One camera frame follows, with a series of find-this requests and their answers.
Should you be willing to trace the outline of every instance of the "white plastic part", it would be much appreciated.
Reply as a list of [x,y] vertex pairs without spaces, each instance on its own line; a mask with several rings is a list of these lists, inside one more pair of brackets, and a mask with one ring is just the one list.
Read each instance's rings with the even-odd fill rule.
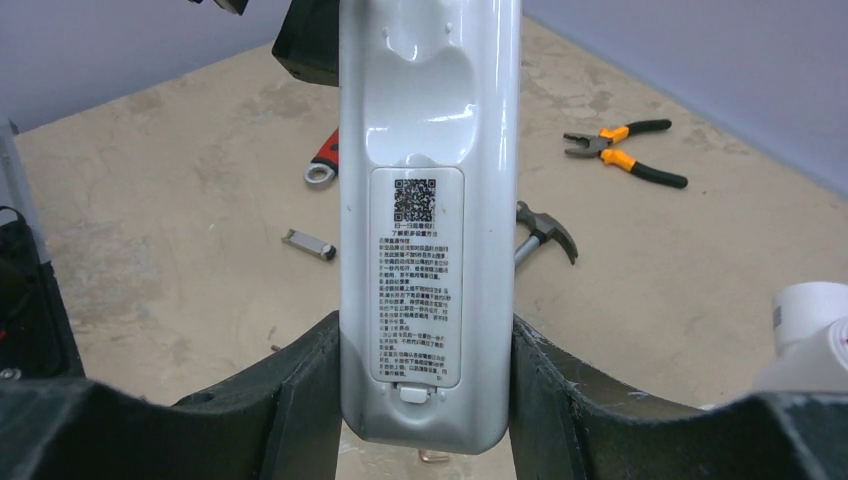
[[848,392],[848,285],[793,285],[775,296],[773,312],[778,358],[754,390]]
[[783,289],[772,302],[777,356],[783,356],[799,340],[809,338],[846,315],[848,285],[807,282]]
[[342,412],[477,454],[507,427],[520,0],[341,0]]

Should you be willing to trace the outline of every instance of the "label sticker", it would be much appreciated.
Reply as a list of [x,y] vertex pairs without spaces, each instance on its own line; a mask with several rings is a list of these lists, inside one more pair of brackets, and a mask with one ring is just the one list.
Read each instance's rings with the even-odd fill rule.
[[462,334],[464,177],[455,168],[371,174],[371,374],[453,387]]

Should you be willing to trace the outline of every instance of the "concrete floor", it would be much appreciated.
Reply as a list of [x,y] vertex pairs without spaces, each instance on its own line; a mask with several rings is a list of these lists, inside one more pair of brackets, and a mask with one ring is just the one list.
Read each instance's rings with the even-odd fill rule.
[[[531,257],[516,312],[655,395],[745,393],[772,356],[771,296],[848,282],[848,204],[529,21],[522,66],[519,198],[580,259]],[[337,110],[335,89],[292,80],[265,47],[19,137],[92,378],[168,404],[338,308],[338,265],[280,243],[288,228],[338,241],[338,187],[302,180]],[[662,117],[669,132],[625,149],[685,191],[563,156],[563,131]],[[511,462],[504,441],[422,465],[345,429],[337,478],[509,479]]]

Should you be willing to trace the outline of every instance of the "purple wall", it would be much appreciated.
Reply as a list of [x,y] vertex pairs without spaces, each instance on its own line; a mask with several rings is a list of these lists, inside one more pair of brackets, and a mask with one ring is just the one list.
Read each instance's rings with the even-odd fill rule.
[[848,2],[524,0],[524,13],[848,196]]
[[[263,45],[289,3],[251,0],[239,18],[212,0],[6,0],[0,117],[28,130]],[[524,0],[524,11],[848,196],[848,2]]]
[[289,3],[238,17],[212,0],[3,0],[0,118],[29,130],[264,45]]

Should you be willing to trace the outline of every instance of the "hammer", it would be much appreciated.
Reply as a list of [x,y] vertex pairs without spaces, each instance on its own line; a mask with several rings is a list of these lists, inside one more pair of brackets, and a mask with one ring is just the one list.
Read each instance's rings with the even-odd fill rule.
[[571,264],[577,261],[577,245],[568,230],[547,213],[536,213],[526,203],[519,201],[515,210],[515,220],[530,229],[530,236],[515,251],[515,267],[527,259],[548,240],[556,240],[565,250]]

